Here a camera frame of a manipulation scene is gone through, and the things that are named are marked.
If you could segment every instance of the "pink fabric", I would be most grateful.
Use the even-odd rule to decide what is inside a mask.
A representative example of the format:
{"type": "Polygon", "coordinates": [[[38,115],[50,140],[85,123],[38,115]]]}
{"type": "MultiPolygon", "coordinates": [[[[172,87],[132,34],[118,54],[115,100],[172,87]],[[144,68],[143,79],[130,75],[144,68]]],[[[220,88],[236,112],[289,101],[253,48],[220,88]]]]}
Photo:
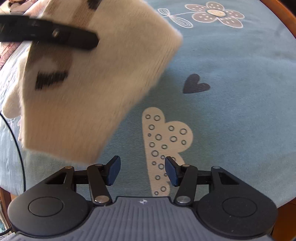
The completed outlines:
{"type": "MultiPolygon", "coordinates": [[[[35,4],[33,4],[24,15],[28,15],[30,17],[37,17],[40,15],[48,4],[49,0],[39,0],[35,4]]],[[[0,43],[0,70],[3,65],[9,59],[9,57],[13,54],[13,52],[18,48],[20,42],[1,42],[0,43]]]]}
{"type": "Polygon", "coordinates": [[[26,2],[19,4],[19,2],[10,2],[8,4],[11,14],[23,15],[37,0],[26,0],[26,2]]]}

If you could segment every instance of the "dark blue heart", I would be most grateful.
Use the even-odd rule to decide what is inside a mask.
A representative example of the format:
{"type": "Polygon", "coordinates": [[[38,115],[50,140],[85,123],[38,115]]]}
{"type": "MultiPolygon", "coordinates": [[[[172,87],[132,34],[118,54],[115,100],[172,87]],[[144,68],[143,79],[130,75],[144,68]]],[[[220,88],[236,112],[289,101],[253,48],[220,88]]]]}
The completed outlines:
{"type": "Polygon", "coordinates": [[[211,86],[206,83],[199,84],[200,76],[198,74],[191,74],[185,81],[183,93],[184,94],[191,94],[209,90],[211,86]]]}

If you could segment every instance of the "white heart with circles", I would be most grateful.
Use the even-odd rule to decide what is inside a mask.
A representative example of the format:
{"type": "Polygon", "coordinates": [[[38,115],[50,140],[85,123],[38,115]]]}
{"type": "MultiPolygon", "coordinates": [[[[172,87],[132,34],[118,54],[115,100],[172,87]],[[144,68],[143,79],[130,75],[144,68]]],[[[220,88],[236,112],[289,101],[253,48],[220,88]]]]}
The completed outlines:
{"type": "Polygon", "coordinates": [[[163,112],[155,107],[144,110],[142,128],[152,195],[168,196],[170,180],[165,173],[164,159],[171,156],[179,165],[184,164],[179,153],[191,146],[192,131],[183,122],[165,122],[163,112]]]}

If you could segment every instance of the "black circular base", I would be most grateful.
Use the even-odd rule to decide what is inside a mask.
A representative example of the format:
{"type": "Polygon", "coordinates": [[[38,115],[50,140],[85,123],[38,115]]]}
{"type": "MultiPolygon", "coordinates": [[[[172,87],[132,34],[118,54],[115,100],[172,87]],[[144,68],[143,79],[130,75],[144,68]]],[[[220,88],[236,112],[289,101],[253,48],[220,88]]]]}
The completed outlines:
{"type": "Polygon", "coordinates": [[[63,185],[36,185],[8,208],[15,230],[28,236],[55,236],[80,225],[89,213],[87,201],[63,185]]]}
{"type": "Polygon", "coordinates": [[[210,192],[198,202],[196,211],[211,231],[235,239],[265,235],[277,217],[276,206],[268,197],[239,185],[210,192]]]}

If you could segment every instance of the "flower print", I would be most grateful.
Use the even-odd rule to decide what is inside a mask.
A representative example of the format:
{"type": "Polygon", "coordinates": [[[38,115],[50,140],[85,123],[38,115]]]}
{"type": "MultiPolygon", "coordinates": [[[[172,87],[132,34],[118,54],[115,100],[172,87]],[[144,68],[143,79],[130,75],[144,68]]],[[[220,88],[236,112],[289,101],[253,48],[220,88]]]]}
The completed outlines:
{"type": "Polygon", "coordinates": [[[195,11],[192,18],[202,23],[212,23],[219,20],[221,23],[233,27],[242,28],[243,24],[239,19],[243,19],[244,15],[238,11],[225,10],[224,7],[217,2],[207,2],[206,6],[198,4],[186,4],[185,7],[195,11]]]}

